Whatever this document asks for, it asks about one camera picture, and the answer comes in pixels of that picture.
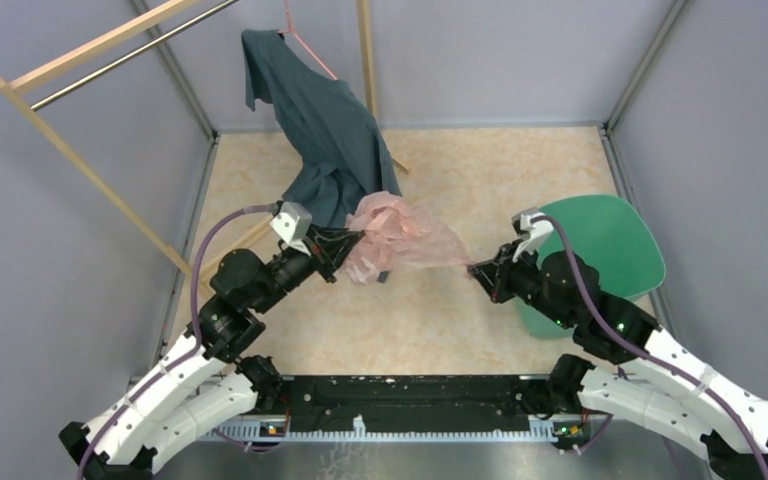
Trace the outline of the pink plastic trash bag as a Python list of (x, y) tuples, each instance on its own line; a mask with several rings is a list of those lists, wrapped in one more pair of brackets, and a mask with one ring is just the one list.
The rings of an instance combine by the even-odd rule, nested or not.
[(358, 285), (369, 285), (393, 270), (466, 266), (471, 263), (461, 238), (441, 219), (401, 196), (365, 196), (346, 227), (362, 235), (342, 271)]

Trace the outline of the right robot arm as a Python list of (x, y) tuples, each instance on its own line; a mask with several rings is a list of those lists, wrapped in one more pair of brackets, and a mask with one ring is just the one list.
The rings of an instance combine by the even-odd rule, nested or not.
[(596, 269), (559, 251), (540, 260), (518, 242), (469, 266), (494, 303), (517, 298), (559, 326), (588, 354), (644, 379), (618, 377), (566, 354), (546, 385), (560, 412), (607, 413), (669, 439), (723, 479), (768, 479), (768, 400), (721, 375), (633, 302), (602, 290)]

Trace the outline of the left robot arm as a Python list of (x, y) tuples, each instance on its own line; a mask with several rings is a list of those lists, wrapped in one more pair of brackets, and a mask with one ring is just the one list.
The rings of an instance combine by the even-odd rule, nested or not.
[(210, 280), (214, 295), (164, 358), (109, 410), (61, 430), (78, 477), (150, 479), (223, 421), (274, 410), (280, 374), (270, 358), (243, 354), (265, 330), (257, 316), (314, 274), (335, 282), (363, 236), (312, 225), (300, 238), (280, 242), (269, 262), (248, 249), (228, 252)]

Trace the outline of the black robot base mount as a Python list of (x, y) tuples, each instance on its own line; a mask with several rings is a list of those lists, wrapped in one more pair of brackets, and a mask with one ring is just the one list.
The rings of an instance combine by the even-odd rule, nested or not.
[(373, 432), (524, 431), (552, 421), (558, 441), (584, 440), (605, 418), (531, 375), (287, 376), (239, 418), (265, 422), (278, 436), (348, 431), (358, 416)]

